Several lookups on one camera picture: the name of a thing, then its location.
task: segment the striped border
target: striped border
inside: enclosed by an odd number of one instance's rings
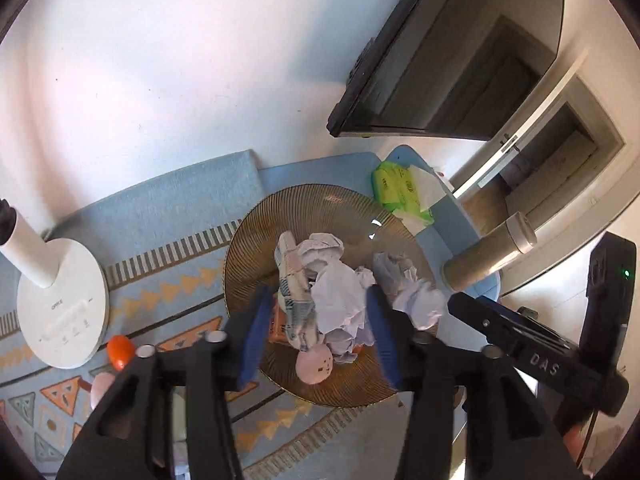
[[[273,480],[320,449],[354,421],[366,407],[336,408],[277,451],[245,468],[247,480]]]
[[[19,330],[20,324],[18,323],[17,311],[12,310],[8,314],[0,316],[0,339],[4,339]]]
[[[109,266],[104,273],[107,278],[107,288],[111,292],[161,270],[170,269],[228,246],[240,222],[241,219],[232,220]],[[16,310],[0,316],[0,340],[16,332],[20,332]]]

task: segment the white tissue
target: white tissue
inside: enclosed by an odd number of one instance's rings
[[[420,199],[421,211],[429,209],[447,194],[442,189],[440,179],[428,171],[421,170],[417,166],[409,166],[409,173],[414,180],[415,190]]]
[[[427,223],[423,218],[409,213],[404,209],[396,209],[394,211],[394,216],[402,221],[402,224],[404,224],[406,230],[409,231],[413,236],[417,235],[420,231],[427,227]]]
[[[418,270],[409,258],[391,253],[373,255],[373,274],[390,302],[408,284],[418,280]]]
[[[375,283],[366,267],[353,270],[340,260],[332,260],[311,287],[318,330],[325,334],[324,341],[336,356],[336,363],[352,363],[357,357],[352,353],[356,345],[374,343],[367,322],[366,290]]]
[[[433,288],[430,282],[417,280],[404,288],[394,301],[394,310],[406,313],[416,330],[427,330],[435,325],[447,306],[447,298]]]
[[[306,275],[314,278],[329,262],[340,260],[344,245],[340,238],[332,234],[313,233],[307,240],[299,243],[297,251]]]
[[[318,330],[323,334],[349,325],[351,318],[365,307],[365,293],[359,276],[340,260],[330,261],[318,273],[316,283],[311,287],[311,298],[316,304]]]

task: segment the orange package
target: orange package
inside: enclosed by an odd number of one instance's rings
[[[284,332],[287,323],[287,314],[285,314],[278,305],[278,295],[273,295],[273,315],[271,316],[271,324],[269,326],[269,343],[280,343],[289,345],[289,340]]]

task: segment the brown cylinder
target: brown cylinder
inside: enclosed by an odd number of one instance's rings
[[[527,217],[517,212],[442,267],[444,282],[461,292],[530,251],[538,239]]]

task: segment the woven plate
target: woven plate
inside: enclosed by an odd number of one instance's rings
[[[273,251],[286,230],[293,232],[298,243],[311,233],[334,234],[344,243],[342,261],[353,269],[360,265],[370,269],[377,252],[405,254],[418,270],[418,277],[434,283],[415,238],[379,203],[343,187],[304,184],[266,197],[234,234],[223,275],[230,314],[248,305],[259,282],[277,284]],[[297,355],[298,351],[291,347],[267,343],[260,370],[288,392],[325,406],[365,406],[395,392],[382,375],[373,347],[364,347],[352,364],[335,364],[329,378],[315,385],[298,379]]]

